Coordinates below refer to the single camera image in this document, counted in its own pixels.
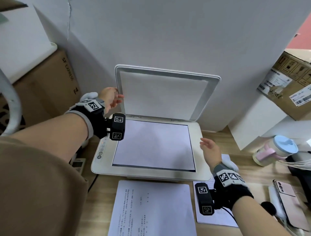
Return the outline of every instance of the wrist-mounted device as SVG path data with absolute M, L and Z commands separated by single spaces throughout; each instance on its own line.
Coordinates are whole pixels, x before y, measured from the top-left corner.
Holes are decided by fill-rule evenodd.
M 202 215 L 213 215 L 214 210 L 222 207 L 232 210 L 236 201 L 243 196 L 254 198 L 243 178 L 224 164 L 216 165 L 213 176 L 214 189 L 208 189 L 204 182 L 195 184 L 199 210 Z
M 97 97 L 76 103 L 65 114 L 74 113 L 84 119 L 88 129 L 87 139 L 91 138 L 93 134 L 101 139 L 110 133 L 111 140 L 122 140 L 125 132 L 125 115 L 115 113 L 112 119 L 107 119 L 104 117 L 104 110 L 105 102 Z

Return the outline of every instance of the blue lid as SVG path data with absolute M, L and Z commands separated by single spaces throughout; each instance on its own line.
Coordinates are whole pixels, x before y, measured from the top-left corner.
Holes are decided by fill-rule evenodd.
M 289 139 L 282 135 L 276 135 L 273 138 L 274 145 L 280 149 L 282 152 L 288 154 L 295 154 L 298 152 L 298 147 L 295 144 L 294 140 Z

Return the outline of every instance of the open scanner lid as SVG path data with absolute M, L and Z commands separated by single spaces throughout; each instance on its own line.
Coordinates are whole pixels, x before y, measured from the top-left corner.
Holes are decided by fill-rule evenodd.
M 216 75 L 116 65 L 124 114 L 196 121 L 220 81 Z

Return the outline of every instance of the white plastic container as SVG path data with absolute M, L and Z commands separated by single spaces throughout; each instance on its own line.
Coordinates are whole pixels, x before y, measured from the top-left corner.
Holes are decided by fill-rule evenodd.
M 253 154 L 253 160 L 260 166 L 267 166 L 277 160 L 284 160 L 297 152 L 298 147 L 294 140 L 276 135 Z

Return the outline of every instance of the brown shirt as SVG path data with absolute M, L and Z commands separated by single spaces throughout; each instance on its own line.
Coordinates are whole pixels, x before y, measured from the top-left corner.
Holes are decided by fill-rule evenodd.
M 75 235 L 88 182 L 68 163 L 0 137 L 0 235 Z

